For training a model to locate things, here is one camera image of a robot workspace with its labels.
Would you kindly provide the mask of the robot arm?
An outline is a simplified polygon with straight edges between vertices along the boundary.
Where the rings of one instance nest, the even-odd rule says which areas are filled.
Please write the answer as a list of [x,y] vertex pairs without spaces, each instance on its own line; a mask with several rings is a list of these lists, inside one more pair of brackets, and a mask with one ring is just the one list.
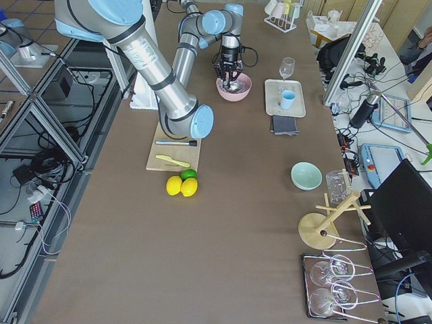
[[201,12],[195,1],[180,1],[185,12],[178,27],[178,47],[172,71],[164,79],[151,88],[159,90],[173,82],[175,77],[182,84],[188,81],[197,49],[206,49],[213,43],[220,41],[220,49],[212,61],[217,78],[221,80],[221,87],[226,92],[237,93],[243,91],[238,82],[243,72],[242,43],[240,34],[244,7],[236,3],[227,3],[223,9]]
[[201,139],[213,127],[213,111],[187,93],[197,49],[220,41],[220,60],[214,68],[229,89],[242,73],[238,57],[244,9],[228,3],[223,9],[201,13],[195,1],[180,1],[186,17],[179,25],[179,43],[172,64],[146,31],[142,1],[56,1],[57,31],[84,41],[119,47],[160,99],[159,121],[174,136]]

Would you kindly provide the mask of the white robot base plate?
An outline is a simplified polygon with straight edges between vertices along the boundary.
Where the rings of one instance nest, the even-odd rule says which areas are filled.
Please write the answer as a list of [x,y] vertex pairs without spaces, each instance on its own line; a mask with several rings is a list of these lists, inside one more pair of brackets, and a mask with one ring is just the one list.
[[158,99],[154,91],[150,88],[147,81],[138,72],[134,81],[132,98],[130,101],[131,109],[157,110]]

